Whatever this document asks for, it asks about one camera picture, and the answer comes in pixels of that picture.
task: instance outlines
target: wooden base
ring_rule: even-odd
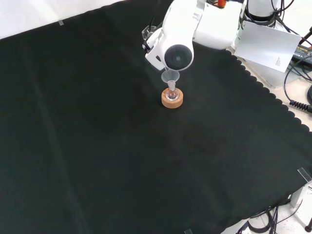
[[[167,89],[165,89],[161,94],[161,103],[170,109],[178,108],[183,103],[183,93],[181,90],[177,89],[179,91],[179,98],[174,101],[170,101],[166,98]]]

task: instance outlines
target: black tablecloth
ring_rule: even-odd
[[[151,9],[127,0],[0,41],[2,234],[219,234],[312,173],[308,128],[229,52],[194,44],[183,105],[161,105],[140,49]]]

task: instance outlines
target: robotic arm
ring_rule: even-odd
[[[146,59],[157,69],[182,71],[194,59],[193,41],[225,49],[236,37],[243,0],[230,0],[226,7],[205,0],[174,0],[163,21],[146,39]]]

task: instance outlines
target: cable connector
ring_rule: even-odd
[[[312,106],[311,105],[307,105],[307,104],[304,104],[304,103],[301,103],[301,102],[298,102],[298,101],[294,101],[294,100],[291,100],[289,104],[291,106],[297,107],[297,108],[299,108],[301,110],[304,110],[304,111],[312,113]]]

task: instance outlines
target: clear plastic funnel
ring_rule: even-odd
[[[176,89],[176,82],[180,78],[180,73],[173,70],[165,70],[161,74],[163,82],[168,84],[168,90],[166,92],[166,98],[170,101],[177,100],[179,98],[179,91]]]

